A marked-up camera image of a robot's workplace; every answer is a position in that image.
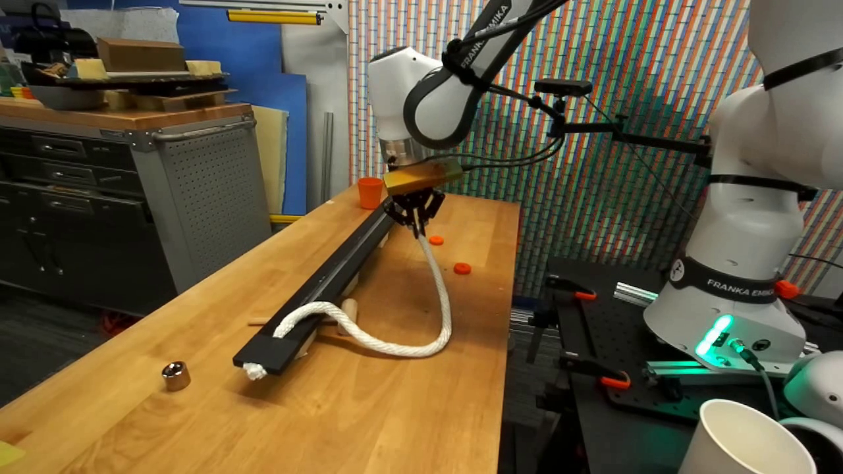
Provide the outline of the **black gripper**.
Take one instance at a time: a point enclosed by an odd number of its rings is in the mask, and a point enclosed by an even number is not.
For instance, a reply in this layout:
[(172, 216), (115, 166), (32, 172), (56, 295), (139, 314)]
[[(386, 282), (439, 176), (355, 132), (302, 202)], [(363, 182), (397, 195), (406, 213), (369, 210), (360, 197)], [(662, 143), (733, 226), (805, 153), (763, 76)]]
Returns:
[(434, 188), (406, 191), (406, 195), (389, 195), (386, 213), (394, 220), (406, 220), (402, 226), (417, 236), (417, 226), (418, 226), (418, 234), (427, 234), (430, 219), (436, 216), (442, 199), (445, 195)]

